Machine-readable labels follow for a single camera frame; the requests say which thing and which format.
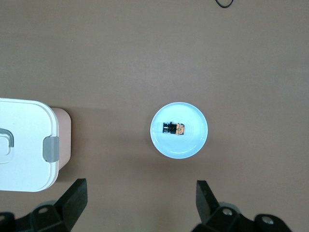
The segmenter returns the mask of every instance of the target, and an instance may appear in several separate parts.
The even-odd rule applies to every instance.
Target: white plate
[[[184,124],[184,134],[163,133],[164,122]],[[163,155],[184,159],[196,154],[205,144],[208,126],[202,112],[195,106],[174,102],[161,108],[150,125],[150,136],[154,146]]]

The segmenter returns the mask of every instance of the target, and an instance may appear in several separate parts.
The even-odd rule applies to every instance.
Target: small object on plate
[[[164,122],[163,123],[163,133],[171,133],[176,135],[184,134],[184,124],[175,122]]]

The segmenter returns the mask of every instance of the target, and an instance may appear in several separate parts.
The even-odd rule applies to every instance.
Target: white container
[[[0,98],[0,190],[50,187],[69,161],[67,112],[38,101]]]

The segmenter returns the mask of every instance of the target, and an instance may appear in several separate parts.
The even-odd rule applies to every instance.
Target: screw
[[[265,222],[266,224],[269,224],[269,225],[274,224],[274,221],[270,217],[267,217],[267,216],[263,216],[262,221]]]
[[[227,209],[227,208],[223,209],[222,212],[223,212],[225,215],[228,215],[228,216],[232,216],[232,215],[233,215],[233,212],[232,212],[230,209]]]
[[[46,213],[47,211],[48,211],[48,208],[44,207],[42,209],[39,209],[38,213],[43,214],[43,213]]]

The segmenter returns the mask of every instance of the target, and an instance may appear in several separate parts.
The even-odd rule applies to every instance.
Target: black object
[[[232,207],[220,206],[206,181],[197,181],[196,204],[202,223],[192,232],[292,232],[276,216],[259,214],[251,221]]]
[[[54,205],[40,206],[19,219],[0,213],[0,232],[70,232],[86,205],[86,179],[77,179]]]
[[[234,0],[231,0],[231,2],[228,5],[222,5],[218,0],[216,0],[217,4],[222,8],[228,8],[230,5],[232,5]]]
[[[183,126],[184,128],[184,124],[181,124],[181,123],[164,122],[163,123],[163,133],[183,135],[183,131],[181,131],[180,128],[177,128],[177,126]]]

